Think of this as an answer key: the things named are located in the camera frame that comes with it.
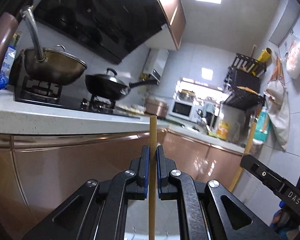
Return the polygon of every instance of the tiled wall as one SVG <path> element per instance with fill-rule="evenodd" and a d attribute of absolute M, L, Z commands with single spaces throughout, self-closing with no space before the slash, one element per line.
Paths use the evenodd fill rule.
<path fill-rule="evenodd" d="M 149 49 L 144 45 L 140 45 L 127 57 L 125 57 L 119 65 L 113 65 L 101 58 L 100 56 L 93 53 L 91 50 L 79 45 L 75 41 L 67 38 L 66 36 L 50 29 L 49 27 L 37 23 L 39 37 L 43 47 L 52 48 L 57 44 L 64 45 L 66 52 L 73 54 L 77 58 L 83 60 L 88 68 L 83 75 L 74 83 L 64 86 L 62 93 L 73 96 L 76 98 L 87 98 L 90 99 L 91 95 L 85 86 L 85 75 L 86 74 L 97 74 L 106 73 L 106 68 L 110 67 L 118 72 L 118 78 L 124 81 L 126 84 L 129 82 L 138 81 L 139 75 L 144 67 L 146 59 L 149 54 Z M 30 38 L 30 33 L 26 28 L 24 22 L 21 22 L 18 30 L 23 32 L 20 43 L 17 47 L 17 54 L 21 49 L 33 47 L 33 43 Z M 19 85 L 22 83 L 22 78 L 19 79 Z M 132 89 L 130 94 L 124 99 L 120 100 L 120 104 L 141 104 L 143 105 L 143 90 L 138 88 Z"/>
<path fill-rule="evenodd" d="M 151 89 L 151 94 L 172 98 L 177 81 L 183 77 L 223 87 L 227 68 L 234 57 L 235 53 L 223 49 L 183 42 L 179 51 L 169 52 L 160 84 Z M 213 70 L 212 80 L 202 78 L 202 68 Z"/>
<path fill-rule="evenodd" d="M 275 23 L 278 23 L 280 10 L 285 7 L 285 1 L 286 0 L 282 0 L 279 3 L 277 14 L 269 27 L 267 35 L 264 37 L 264 41 L 259 46 L 256 55 L 258 55 L 263 48 L 270 47 L 273 51 L 277 52 L 280 57 L 284 57 L 284 42 L 278 48 L 275 44 L 269 42 L 269 38 L 273 33 Z M 300 16 L 293 26 L 293 31 L 294 35 L 300 37 Z M 287 41 L 289 49 L 291 42 L 290 34 L 286 37 L 285 41 Z M 272 62 L 268 65 L 267 72 L 263 76 L 261 91 L 266 88 L 274 67 L 275 57 L 272 57 Z M 268 140 L 262 148 L 259 160 L 270 169 L 277 172 L 280 176 L 288 179 L 292 184 L 296 185 L 300 176 L 300 76 L 296 80 L 291 80 L 285 68 L 283 68 L 283 74 L 290 105 L 290 134 L 287 149 L 284 151 L 280 147 L 273 129 L 271 129 Z M 260 181 L 247 172 L 243 174 L 236 189 L 234 190 L 234 194 L 268 225 L 272 221 L 273 214 L 279 210 L 278 204 L 280 199 Z"/>

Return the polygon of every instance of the microwave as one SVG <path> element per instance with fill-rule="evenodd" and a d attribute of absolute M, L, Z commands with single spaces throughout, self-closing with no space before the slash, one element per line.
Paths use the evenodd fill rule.
<path fill-rule="evenodd" d="M 196 122 L 200 107 L 192 102 L 174 99 L 170 104 L 168 114 L 190 122 Z"/>

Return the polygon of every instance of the metal wok handle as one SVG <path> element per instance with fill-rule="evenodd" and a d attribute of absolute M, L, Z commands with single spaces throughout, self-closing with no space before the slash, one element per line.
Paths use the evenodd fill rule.
<path fill-rule="evenodd" d="M 34 15 L 32 13 L 32 6 L 25 6 L 20 10 L 22 18 L 25 20 L 26 25 L 30 31 L 31 39 L 34 45 L 35 57 L 37 61 L 43 61 L 45 55 L 43 53 L 42 45 L 39 40 L 37 25 L 35 24 Z"/>
<path fill-rule="evenodd" d="M 118 74 L 113 68 L 107 68 L 107 74 L 109 71 L 111 71 L 114 74 L 114 76 Z"/>
<path fill-rule="evenodd" d="M 144 80 L 144 81 L 140 81 L 140 82 L 136 82 L 136 83 L 129 83 L 129 87 L 135 88 L 135 87 L 139 87 L 139 86 L 158 85 L 158 84 L 159 84 L 159 82 L 156 79 L 148 79 L 148 80 Z"/>

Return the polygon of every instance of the white countertop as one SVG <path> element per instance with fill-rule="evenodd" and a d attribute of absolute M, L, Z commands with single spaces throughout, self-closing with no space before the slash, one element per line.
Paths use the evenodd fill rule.
<path fill-rule="evenodd" d="M 158 120 L 158 128 L 166 128 L 213 146 L 243 153 L 241 148 L 189 127 L 183 128 Z M 27 135 L 100 134 L 149 130 L 149 117 L 125 117 L 67 110 L 16 102 L 13 92 L 0 90 L 0 133 Z"/>

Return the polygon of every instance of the silver pivot bolt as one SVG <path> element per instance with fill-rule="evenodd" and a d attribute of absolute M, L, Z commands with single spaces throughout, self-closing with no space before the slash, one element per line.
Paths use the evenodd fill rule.
<path fill-rule="evenodd" d="M 86 182 L 86 185 L 88 186 L 88 187 L 94 187 L 95 185 L 97 185 L 97 181 L 95 180 L 95 179 L 90 179 L 90 180 L 88 180 L 87 182 Z"/>
<path fill-rule="evenodd" d="M 124 174 L 125 174 L 126 176 L 128 176 L 128 177 L 131 177 L 131 176 L 133 176 L 133 175 L 135 174 L 135 172 L 132 171 L 132 170 L 126 170 Z"/>
<path fill-rule="evenodd" d="M 181 171 L 179 171 L 179 170 L 172 170 L 172 171 L 171 171 L 171 174 L 172 174 L 173 176 L 177 177 L 177 176 L 180 176 L 180 175 L 181 175 Z"/>
<path fill-rule="evenodd" d="M 209 186 L 210 187 L 219 187 L 219 182 L 217 180 L 210 180 L 209 181 Z"/>

